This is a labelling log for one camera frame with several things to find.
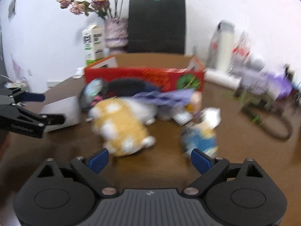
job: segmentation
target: wall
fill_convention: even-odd
[[[0,1],[4,57],[10,77],[15,78],[12,56],[36,92],[44,92],[47,81],[64,80],[84,66],[81,31],[89,22],[102,23],[100,19],[73,15],[60,9],[56,0],[17,0],[17,13],[9,22],[10,2]],[[186,6],[187,54],[199,44],[202,57],[207,57],[216,25],[227,19],[236,24],[237,35],[243,29],[249,32],[252,51],[264,57],[267,69],[290,63],[301,73],[300,0],[186,0]],[[127,14],[128,0],[124,0],[122,16]]]

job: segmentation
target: white carton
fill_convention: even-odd
[[[89,65],[102,59],[105,47],[103,29],[96,23],[88,24],[82,36],[85,44],[86,64]]]

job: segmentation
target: circular cover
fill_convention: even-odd
[[[94,193],[87,186],[68,178],[45,177],[21,189],[14,210],[26,225],[67,226],[84,220],[94,204]]]
[[[273,225],[287,207],[280,189],[257,177],[219,183],[207,192],[205,203],[218,221],[234,226]]]

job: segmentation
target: white thermos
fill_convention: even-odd
[[[215,56],[215,67],[223,72],[229,71],[234,48],[234,27],[235,25],[222,20],[218,27],[218,42]]]

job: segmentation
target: open box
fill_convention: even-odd
[[[85,68],[86,83],[102,78],[108,82],[125,77],[154,83],[162,91],[204,87],[204,65],[194,56],[168,53],[124,53],[112,55]]]

